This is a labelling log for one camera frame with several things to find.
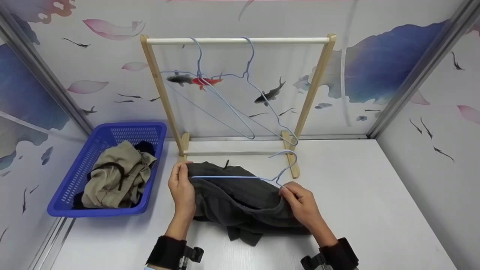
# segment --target white tabletop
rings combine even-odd
[[[282,149],[280,141],[192,142],[191,149]],[[145,214],[118,218],[77,219],[53,270],[143,269],[156,239],[174,212],[167,180],[178,151],[165,143],[156,183]],[[455,269],[413,199],[374,140],[301,141],[296,153],[299,184],[310,189],[320,212],[337,238],[346,237],[363,270]],[[240,165],[273,178],[287,165],[285,156],[190,157],[219,166]],[[282,182],[291,180],[287,171]],[[191,270],[293,270],[300,259],[318,253],[311,236],[264,236],[252,247],[231,242],[225,228],[194,221],[189,246],[205,253]]]

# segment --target finger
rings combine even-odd
[[[190,181],[188,180],[188,167],[185,164],[180,165],[179,182],[180,184],[190,183]]]
[[[280,188],[280,193],[282,194],[283,198],[287,200],[287,202],[292,206],[292,208],[298,207],[301,203],[297,200],[295,195],[286,187]]]
[[[299,198],[299,199],[302,198],[303,196],[305,196],[306,192],[308,192],[308,190],[305,189],[303,186],[301,186],[299,183],[293,182],[293,181],[288,182],[283,186],[286,187],[293,194],[295,194],[295,196],[297,196],[297,198]]]
[[[183,164],[183,162],[177,163],[173,165],[172,168],[172,173],[170,174],[170,179],[176,177],[179,174],[180,166]]]

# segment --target hand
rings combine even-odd
[[[292,207],[295,218],[310,231],[322,220],[313,193],[296,182],[288,182],[280,188],[281,195]]]
[[[168,188],[175,202],[175,218],[191,222],[195,215],[195,190],[188,180],[188,168],[186,163],[177,163],[172,168],[168,180]]]
[[[288,182],[280,188],[281,195],[292,207],[293,215],[312,233],[320,247],[338,243],[320,215],[313,193],[296,182]]]

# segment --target left hand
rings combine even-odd
[[[175,202],[175,217],[191,222],[196,209],[195,189],[188,180],[186,163],[191,163],[191,161],[180,162],[173,166],[168,180],[168,188]]]

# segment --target wire clothes hanger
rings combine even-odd
[[[252,48],[252,55],[249,59],[249,61],[247,62],[247,68],[245,70],[245,72],[242,74],[242,76],[238,76],[236,74],[221,74],[221,75],[216,75],[216,76],[212,76],[211,78],[206,76],[205,74],[202,73],[201,71],[201,60],[202,60],[202,55],[203,55],[203,52],[202,52],[202,48],[200,46],[200,44],[198,43],[198,41],[193,38],[193,37],[189,37],[191,40],[193,40],[195,42],[195,44],[197,45],[199,51],[200,51],[200,56],[197,60],[197,74],[193,74],[191,72],[182,72],[182,73],[187,73],[187,74],[191,74],[193,76],[196,76],[199,81],[204,85],[206,86],[206,88],[211,91],[214,95],[216,95],[217,97],[219,97],[225,104],[227,104],[227,106],[234,112],[234,114],[245,124],[245,126],[250,130],[250,132],[252,133],[252,136],[248,136],[248,135],[245,135],[244,133],[238,131],[237,129],[229,126],[228,124],[222,122],[221,120],[219,120],[218,118],[216,118],[215,116],[211,115],[210,113],[206,112],[205,110],[203,110],[202,108],[200,108],[199,106],[197,106],[195,103],[193,103],[192,101],[190,101],[188,98],[186,98],[184,95],[182,95],[180,92],[178,92],[177,90],[175,90],[172,86],[170,86],[168,84],[168,86],[173,90],[175,91],[177,94],[179,94],[180,96],[182,96],[184,99],[186,99],[187,101],[189,101],[191,104],[193,104],[194,106],[196,106],[197,108],[199,108],[200,110],[202,110],[203,112],[205,112],[206,114],[208,114],[209,116],[213,117],[214,119],[216,119],[217,121],[221,122],[222,124],[224,124],[225,126],[229,127],[230,129],[238,132],[239,134],[241,134],[242,136],[250,139],[250,140],[253,140],[255,139],[255,134],[254,132],[252,131],[252,129],[250,128],[250,126],[239,116],[239,114],[237,113],[237,111],[244,115],[245,117],[248,117],[246,114],[244,114],[243,112],[241,112],[240,110],[236,109],[235,107],[233,107],[228,101],[226,101],[222,96],[221,94],[219,94],[217,92],[217,90],[215,89],[215,87],[213,85],[211,85],[207,80],[205,80],[205,78],[207,79],[214,79],[216,77],[218,78],[221,78],[222,76],[234,76],[234,77],[237,77],[237,78],[240,78],[240,79],[243,79],[245,78],[246,76],[246,81],[248,84],[250,84],[251,86],[253,86],[259,93],[260,95],[264,98],[265,102],[267,103],[268,107],[272,110],[272,112],[274,113],[276,119],[277,119],[277,123],[283,127],[283,128],[286,128],[289,133],[292,135],[292,138],[294,138],[294,143],[292,143],[292,141],[290,140],[287,140],[285,138],[283,138],[282,136],[278,135],[277,133],[271,131],[270,129],[268,129],[267,127],[263,126],[262,124],[258,123],[256,120],[252,119],[252,118],[249,118],[250,120],[254,121],[255,123],[259,124],[261,127],[265,128],[266,130],[268,130],[269,132],[271,132],[272,134],[274,134],[275,136],[279,137],[280,139],[282,139],[283,141],[286,141],[287,143],[289,143],[290,145],[292,146],[296,146],[298,144],[298,138],[297,136],[287,127],[287,126],[284,126],[280,123],[280,118],[279,116],[277,115],[277,113],[275,112],[275,110],[272,108],[272,106],[270,105],[270,102],[267,100],[267,98],[265,97],[265,94],[257,87],[255,86],[254,84],[252,84],[250,82],[250,73],[249,73],[249,69],[250,69],[250,64],[253,60],[253,57],[255,56],[255,48],[253,47],[253,43],[252,41],[248,38],[248,37],[243,37],[244,39],[246,39],[248,41],[248,43],[250,44],[251,48]]]
[[[280,180],[280,177],[282,176],[282,174],[290,169],[293,165],[295,165],[295,163],[297,163],[297,154],[295,154],[294,151],[292,150],[283,150],[283,151],[280,151],[276,154],[273,154],[271,155],[270,157],[268,158],[272,158],[274,156],[277,156],[277,155],[280,155],[280,154],[285,154],[285,153],[289,153],[289,154],[292,154],[293,156],[295,156],[295,161],[292,163],[292,165],[284,168],[277,176],[275,176],[273,179],[266,179],[266,178],[263,178],[263,177],[258,177],[258,176],[192,176],[192,178],[234,178],[234,179],[244,179],[244,178],[247,178],[247,179],[260,179],[260,180],[264,180],[264,181],[267,181],[267,182],[273,182],[277,185],[279,185],[280,187],[282,187],[283,185],[280,184],[278,182],[278,180]]]

